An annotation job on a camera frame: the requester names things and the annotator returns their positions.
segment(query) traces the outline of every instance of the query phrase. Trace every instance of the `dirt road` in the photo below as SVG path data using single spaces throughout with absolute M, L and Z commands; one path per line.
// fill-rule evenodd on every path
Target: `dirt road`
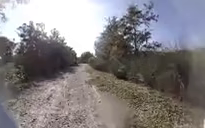
M 112 96 L 100 95 L 94 86 L 87 84 L 89 76 L 85 71 L 86 67 L 87 65 L 80 65 L 72 73 L 39 82 L 38 86 L 10 101 L 9 110 L 19 127 L 124 127 L 128 113 L 125 105 L 111 98 Z

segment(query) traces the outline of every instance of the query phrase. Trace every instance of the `dry vegetation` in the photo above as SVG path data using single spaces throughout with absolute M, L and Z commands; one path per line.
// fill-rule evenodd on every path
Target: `dry vegetation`
M 143 85 L 119 80 L 108 73 L 91 68 L 88 71 L 92 77 L 90 84 L 96 85 L 100 91 L 110 92 L 125 100 L 134 110 L 131 127 L 193 127 L 190 113 L 185 106 L 162 93 Z

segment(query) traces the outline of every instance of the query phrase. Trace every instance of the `green tree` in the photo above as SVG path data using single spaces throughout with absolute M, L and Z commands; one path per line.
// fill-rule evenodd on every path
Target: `green tree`
M 84 52 L 81 54 L 80 56 L 80 63 L 88 63 L 89 62 L 89 59 L 91 57 L 94 57 L 94 55 L 90 52 Z
M 151 39 L 150 24 L 157 21 L 158 15 L 153 13 L 153 3 L 144 4 L 144 9 L 139 9 L 137 5 L 131 5 L 127 13 L 120 19 L 123 29 L 123 36 L 133 48 L 133 52 L 138 54 L 143 48 L 151 49 L 159 46 L 157 42 L 149 42 Z
M 121 18 L 109 18 L 104 31 L 95 42 L 96 56 L 110 60 L 160 47 L 160 43 L 150 40 L 149 27 L 157 18 L 158 15 L 153 13 L 153 3 L 144 4 L 144 9 L 131 5 Z
M 50 76 L 76 63 L 75 51 L 53 29 L 48 35 L 43 23 L 23 24 L 18 28 L 21 43 L 16 50 L 15 66 L 22 67 L 29 78 Z

